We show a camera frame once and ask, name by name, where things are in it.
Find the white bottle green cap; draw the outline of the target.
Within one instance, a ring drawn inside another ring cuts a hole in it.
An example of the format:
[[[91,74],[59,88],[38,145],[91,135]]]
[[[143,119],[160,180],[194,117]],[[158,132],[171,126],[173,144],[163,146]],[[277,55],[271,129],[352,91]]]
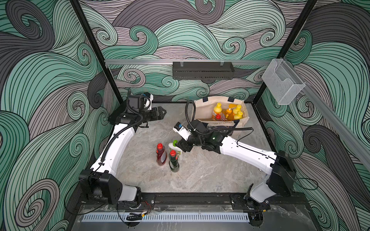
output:
[[[173,140],[171,143],[169,143],[169,149],[170,152],[174,150],[177,154],[177,158],[180,157],[180,155],[183,153],[182,149],[177,146],[178,140]]]

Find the beige canvas shopping bag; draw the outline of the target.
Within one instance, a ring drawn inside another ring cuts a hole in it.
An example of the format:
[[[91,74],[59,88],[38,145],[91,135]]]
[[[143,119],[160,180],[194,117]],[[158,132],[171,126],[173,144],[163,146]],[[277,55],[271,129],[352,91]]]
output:
[[[194,103],[192,112],[195,114],[189,118],[207,124],[208,129],[243,128],[250,118],[244,101],[239,99],[211,96]]]

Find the dark green bottle red cap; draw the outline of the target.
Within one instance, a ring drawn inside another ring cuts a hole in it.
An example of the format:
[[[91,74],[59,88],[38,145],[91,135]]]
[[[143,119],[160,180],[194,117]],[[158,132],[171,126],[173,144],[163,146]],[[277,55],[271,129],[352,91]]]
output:
[[[180,165],[178,163],[178,155],[174,150],[170,151],[169,154],[169,166],[172,172],[178,172]]]

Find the yellow cap orange bottle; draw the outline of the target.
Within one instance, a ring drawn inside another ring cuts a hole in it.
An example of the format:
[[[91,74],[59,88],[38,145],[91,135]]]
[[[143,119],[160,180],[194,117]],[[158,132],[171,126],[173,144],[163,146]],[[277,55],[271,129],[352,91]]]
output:
[[[242,108],[242,105],[237,105],[234,109],[233,109],[233,114],[237,115],[239,111],[241,111],[241,108]]]
[[[234,120],[240,120],[243,119],[243,112],[238,111],[237,113],[234,114]]]
[[[216,106],[214,107],[213,114],[212,114],[212,119],[215,119],[215,116],[217,114],[222,115],[222,104],[221,103],[217,103]]]

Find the red liquid bottle red cap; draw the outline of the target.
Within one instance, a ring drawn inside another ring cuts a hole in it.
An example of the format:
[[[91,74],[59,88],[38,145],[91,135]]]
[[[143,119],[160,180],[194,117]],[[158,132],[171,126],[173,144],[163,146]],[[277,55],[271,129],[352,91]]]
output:
[[[157,164],[159,166],[164,165],[166,163],[166,160],[167,160],[167,153],[166,153],[165,147],[162,143],[159,143],[157,145],[156,154],[157,154]]]

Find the large orange dish soap bottle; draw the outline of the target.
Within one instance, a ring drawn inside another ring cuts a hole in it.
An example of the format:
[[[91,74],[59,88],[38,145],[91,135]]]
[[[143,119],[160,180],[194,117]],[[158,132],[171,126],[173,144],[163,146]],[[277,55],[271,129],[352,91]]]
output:
[[[228,109],[225,109],[222,111],[224,117],[225,117],[225,121],[232,121],[234,120],[234,114],[233,114],[233,109],[236,107],[235,104],[230,104],[228,106]]]

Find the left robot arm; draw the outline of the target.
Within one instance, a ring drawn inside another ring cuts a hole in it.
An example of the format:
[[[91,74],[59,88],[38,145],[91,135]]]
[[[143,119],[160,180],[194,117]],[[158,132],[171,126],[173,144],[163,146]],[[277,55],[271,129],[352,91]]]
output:
[[[141,203],[140,188],[125,185],[116,178],[118,164],[137,128],[142,123],[164,119],[166,113],[158,106],[141,112],[129,109],[114,117],[114,131],[103,153],[79,176],[82,193],[88,201],[110,205],[123,201]]]

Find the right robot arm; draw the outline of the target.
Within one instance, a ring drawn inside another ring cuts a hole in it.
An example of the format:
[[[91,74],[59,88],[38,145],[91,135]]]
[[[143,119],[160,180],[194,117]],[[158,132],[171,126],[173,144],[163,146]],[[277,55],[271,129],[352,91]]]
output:
[[[234,157],[246,162],[266,174],[256,186],[250,185],[244,196],[248,209],[267,209],[268,199],[273,196],[288,197],[293,194],[296,170],[291,158],[284,152],[258,149],[229,136],[230,131],[239,128],[207,129],[205,123],[185,114],[188,126],[177,123],[173,130],[181,136],[177,146],[183,152],[190,152],[194,146],[203,150]]]

